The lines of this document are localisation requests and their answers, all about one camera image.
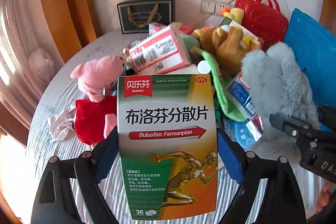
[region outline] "wall socket panel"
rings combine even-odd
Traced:
[[[223,7],[232,9],[232,3],[219,0],[201,0],[201,13],[214,16],[222,16],[219,12]]]

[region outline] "white bottle cap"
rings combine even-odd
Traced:
[[[229,25],[222,25],[221,28],[224,32],[228,33],[230,31],[230,26]]]
[[[207,75],[211,72],[211,67],[207,61],[202,60],[201,62],[198,63],[197,70],[198,70],[198,73],[202,75]]]

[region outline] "white curtain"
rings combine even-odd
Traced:
[[[39,48],[21,0],[0,0],[0,101],[27,128],[48,83],[33,72]]]

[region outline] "pink plush toy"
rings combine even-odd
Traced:
[[[78,88],[89,97],[76,101],[74,127],[78,139],[92,148],[117,125],[117,99],[109,96],[104,100],[104,91],[109,95],[125,72],[126,58],[109,55],[81,64],[70,74],[78,78]]]
[[[126,58],[121,55],[108,55],[77,66],[70,74],[78,78],[78,88],[90,101],[99,103],[104,99],[103,89],[116,86],[118,77],[126,71]]]

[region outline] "red plush toy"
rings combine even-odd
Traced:
[[[95,146],[107,138],[117,125],[117,97],[107,96],[99,103],[89,98],[76,100],[74,127],[82,143]]]

